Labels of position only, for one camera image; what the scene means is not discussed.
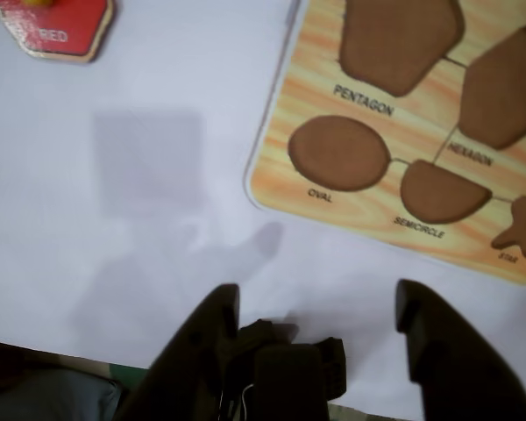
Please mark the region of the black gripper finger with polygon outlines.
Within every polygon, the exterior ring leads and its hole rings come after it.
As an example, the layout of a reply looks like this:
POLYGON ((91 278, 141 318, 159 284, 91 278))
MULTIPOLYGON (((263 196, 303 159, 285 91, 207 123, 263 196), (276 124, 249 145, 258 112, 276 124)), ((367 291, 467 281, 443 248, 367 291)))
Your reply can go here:
POLYGON ((219 352, 238 333, 239 286, 222 284, 193 310, 117 410, 116 420, 216 420, 219 352))
POLYGON ((508 363, 437 292, 401 279, 396 330, 426 420, 526 420, 526 390, 508 363))

